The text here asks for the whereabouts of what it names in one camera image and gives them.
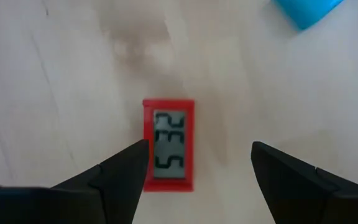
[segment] blue object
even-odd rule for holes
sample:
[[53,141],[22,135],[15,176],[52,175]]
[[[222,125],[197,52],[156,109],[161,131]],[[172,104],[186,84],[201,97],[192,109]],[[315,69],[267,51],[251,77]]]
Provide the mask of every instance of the blue object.
[[276,0],[300,29],[307,29],[342,0]]

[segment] red timer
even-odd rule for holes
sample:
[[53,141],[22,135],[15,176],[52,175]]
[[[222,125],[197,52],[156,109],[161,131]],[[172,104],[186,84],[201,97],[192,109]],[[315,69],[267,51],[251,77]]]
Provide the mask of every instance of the red timer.
[[146,99],[144,139],[150,160],[144,190],[193,191],[193,100]]

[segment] table surface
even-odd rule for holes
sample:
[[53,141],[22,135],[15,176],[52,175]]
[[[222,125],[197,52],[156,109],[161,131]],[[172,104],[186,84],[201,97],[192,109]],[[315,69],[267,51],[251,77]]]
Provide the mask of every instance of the table surface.
[[0,0],[0,185],[138,141],[151,97],[196,101],[195,191],[134,223],[273,223],[252,141],[358,182],[358,1],[297,32],[263,0]]

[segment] light wood surface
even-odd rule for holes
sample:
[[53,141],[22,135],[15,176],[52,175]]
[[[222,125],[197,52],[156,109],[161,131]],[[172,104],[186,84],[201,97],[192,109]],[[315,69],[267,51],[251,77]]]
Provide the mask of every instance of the light wood surface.
[[195,191],[134,223],[273,223],[252,141],[358,182],[358,1],[297,33],[264,0],[0,0],[0,185],[141,139],[149,97],[196,101]]

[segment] red plastic frame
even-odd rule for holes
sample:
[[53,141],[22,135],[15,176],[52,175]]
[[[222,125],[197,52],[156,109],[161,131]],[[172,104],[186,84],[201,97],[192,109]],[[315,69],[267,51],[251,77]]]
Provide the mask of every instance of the red plastic frame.
[[[149,140],[150,160],[144,183],[146,192],[192,192],[193,191],[193,130],[194,100],[145,99],[144,107],[144,139]],[[154,110],[181,110],[186,113],[185,133],[185,178],[154,178]]]

